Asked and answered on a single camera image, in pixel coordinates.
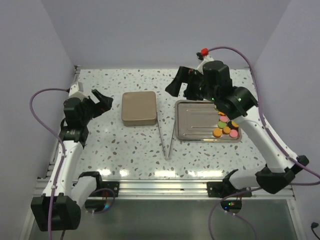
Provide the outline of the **gold tin lid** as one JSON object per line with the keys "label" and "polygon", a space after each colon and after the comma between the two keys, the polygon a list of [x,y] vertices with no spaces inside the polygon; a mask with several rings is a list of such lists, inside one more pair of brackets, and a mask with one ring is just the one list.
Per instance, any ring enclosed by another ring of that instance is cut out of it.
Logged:
{"label": "gold tin lid", "polygon": [[125,92],[122,95],[122,118],[157,117],[157,98],[154,91]]}

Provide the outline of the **metal tongs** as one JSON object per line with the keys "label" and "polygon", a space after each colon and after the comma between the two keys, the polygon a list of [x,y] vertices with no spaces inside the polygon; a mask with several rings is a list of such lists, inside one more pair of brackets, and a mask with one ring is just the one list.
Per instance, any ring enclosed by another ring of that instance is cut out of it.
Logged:
{"label": "metal tongs", "polygon": [[174,117],[169,117],[168,121],[157,113],[157,128],[160,138],[160,146],[164,155],[164,159],[169,161],[171,159],[172,146],[174,142],[176,120]]}

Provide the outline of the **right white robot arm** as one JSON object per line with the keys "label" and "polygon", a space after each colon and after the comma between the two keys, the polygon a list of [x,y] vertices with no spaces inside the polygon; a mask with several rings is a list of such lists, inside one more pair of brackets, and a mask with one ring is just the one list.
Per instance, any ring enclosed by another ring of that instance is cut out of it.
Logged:
{"label": "right white robot arm", "polygon": [[235,196],[246,188],[262,188],[276,194],[288,186],[309,160],[297,155],[280,139],[267,121],[259,115],[259,104],[243,86],[234,86],[230,69],[220,60],[207,61],[200,70],[181,66],[165,91],[179,95],[181,85],[187,85],[183,96],[187,100],[207,100],[235,121],[257,147],[266,164],[256,170],[235,169],[222,180],[221,195]]}

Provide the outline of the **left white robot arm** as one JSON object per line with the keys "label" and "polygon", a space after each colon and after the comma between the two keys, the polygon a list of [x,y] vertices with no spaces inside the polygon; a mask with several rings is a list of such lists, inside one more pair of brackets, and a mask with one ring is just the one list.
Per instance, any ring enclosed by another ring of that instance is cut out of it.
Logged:
{"label": "left white robot arm", "polygon": [[75,230],[81,220],[81,208],[87,198],[103,193],[104,184],[98,171],[80,174],[77,183],[73,176],[89,136],[88,123],[112,108],[113,98],[93,89],[98,102],[80,90],[68,89],[63,103],[64,119],[60,132],[53,135],[59,142],[57,161],[51,177],[40,196],[33,197],[31,210],[42,232]]}

